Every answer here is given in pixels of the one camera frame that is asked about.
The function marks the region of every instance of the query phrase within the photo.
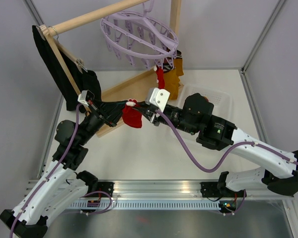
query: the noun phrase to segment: wooden frame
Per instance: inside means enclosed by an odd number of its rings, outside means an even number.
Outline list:
[[[71,85],[73,86],[77,95],[80,94],[80,90],[76,85],[68,67],[66,66],[60,51],[62,51],[66,56],[68,56],[72,61],[76,63],[76,57],[69,52],[64,46],[59,44],[53,36],[59,35],[61,33],[70,31],[77,27],[83,26],[90,22],[96,21],[101,19],[105,16],[114,14],[119,11],[123,11],[127,8],[136,6],[138,4],[144,3],[148,0],[122,0],[120,2],[114,3],[112,5],[103,7],[101,9],[92,11],[90,13],[84,14],[82,16],[75,17],[68,21],[62,22],[55,26],[46,27],[45,25],[40,26],[40,29],[51,46],[55,56],[57,57],[58,61],[62,69],[64,70],[66,76],[68,77]],[[170,28],[178,35],[179,32],[179,22],[180,22],[180,9],[181,9],[181,2],[182,0],[171,0],[171,10],[170,10]],[[127,79],[125,82],[105,91],[102,93],[102,100],[103,101],[119,101],[125,100],[127,98],[136,98],[137,100],[143,101],[147,95],[148,89],[151,87],[156,87],[155,82],[156,76],[153,70],[145,71],[133,78]],[[108,127],[103,126],[100,131],[97,132],[97,136],[101,137],[108,132],[114,130],[115,128],[123,125],[122,120],[117,123],[116,127]]]

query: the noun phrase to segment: purple clothes hanger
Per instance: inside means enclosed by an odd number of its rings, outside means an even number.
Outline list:
[[[176,49],[179,44],[176,34],[161,21],[147,16],[152,11],[154,0],[150,1],[148,9],[143,3],[144,12],[141,14],[135,11],[121,11],[101,19],[101,30],[104,34],[107,48],[113,51],[120,60],[125,54],[128,62],[135,66],[135,57],[141,58],[147,69],[151,68],[154,62],[159,67],[163,66],[165,60],[173,67],[173,60],[176,57]],[[125,21],[126,30],[118,26],[118,20]],[[145,40],[145,33],[149,34],[150,42]],[[121,45],[121,39],[126,38],[126,44]],[[141,54],[133,47],[135,43],[140,43],[152,49],[152,54]]]

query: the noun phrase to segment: red cloth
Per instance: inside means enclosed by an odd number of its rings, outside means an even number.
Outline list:
[[[165,87],[163,79],[163,69],[157,66],[157,70],[155,73],[157,74],[158,88],[163,89]]]
[[[137,103],[137,101],[135,99],[129,99],[130,102],[134,102]],[[127,124],[128,126],[131,126],[133,128],[141,128],[143,126],[143,123],[141,121],[141,113],[136,111],[135,109],[133,109],[130,106],[125,106],[125,108],[123,109],[123,121],[125,124]]]

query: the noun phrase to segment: white table surface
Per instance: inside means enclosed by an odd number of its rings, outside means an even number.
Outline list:
[[[139,72],[97,72],[102,90],[132,77]],[[231,122],[251,136],[258,138],[238,70],[185,70],[181,81],[194,83],[230,94],[233,98]],[[63,101],[58,123],[75,121],[75,112],[67,112]],[[53,141],[47,165],[59,143]],[[153,126],[143,118],[141,129],[123,125],[98,138],[94,136],[84,146],[89,149],[77,172],[87,170],[99,179],[218,179],[223,171],[240,172],[259,167],[236,155],[229,155],[221,167],[208,174],[199,170],[189,159],[180,143],[169,135],[168,127]],[[188,144],[201,165],[212,168],[222,152]]]

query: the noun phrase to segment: white plastic basket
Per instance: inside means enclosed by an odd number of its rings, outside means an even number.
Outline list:
[[[226,120],[231,120],[233,99],[229,94],[213,89],[203,88],[194,84],[186,84],[183,87],[177,107],[183,108],[185,99],[195,93],[200,93],[202,96],[207,97],[209,102],[214,104],[212,112],[213,115]],[[173,138],[176,138],[170,128],[168,133],[171,134]],[[201,145],[196,142],[196,138],[198,136],[197,133],[195,135],[190,135],[189,133],[183,131],[179,131],[179,133],[186,143],[195,144],[201,147]]]

